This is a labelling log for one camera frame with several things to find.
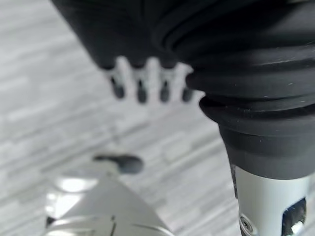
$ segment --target black rubber cover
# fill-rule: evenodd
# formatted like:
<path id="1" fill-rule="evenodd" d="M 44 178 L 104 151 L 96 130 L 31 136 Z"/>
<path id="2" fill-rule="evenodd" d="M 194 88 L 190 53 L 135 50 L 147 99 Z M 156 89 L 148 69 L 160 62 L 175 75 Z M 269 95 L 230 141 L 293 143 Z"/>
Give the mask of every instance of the black rubber cover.
<path id="1" fill-rule="evenodd" d="M 99 66 L 152 51 L 194 68 L 232 165 L 278 179 L 315 170 L 315 2 L 53 0 Z"/>

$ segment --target gray floor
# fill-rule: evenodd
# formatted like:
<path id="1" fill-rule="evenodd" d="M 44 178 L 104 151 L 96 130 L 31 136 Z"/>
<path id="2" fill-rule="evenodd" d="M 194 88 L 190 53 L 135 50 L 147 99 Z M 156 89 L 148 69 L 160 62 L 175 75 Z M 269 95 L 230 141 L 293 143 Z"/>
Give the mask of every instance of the gray floor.
<path id="1" fill-rule="evenodd" d="M 128 77 L 123 60 L 120 67 Z M 145 160 L 142 174 L 123 181 L 177 235 L 240 235 L 226 154 L 198 108 L 201 94 L 180 102 L 179 67 L 171 103 L 160 104 L 157 65 L 148 67 L 149 105 L 136 103 L 130 80 L 118 102 L 48 1 L 0 0 L 1 236 L 39 235 L 47 178 L 109 151 Z M 309 199 L 315 212 L 314 191 Z"/>

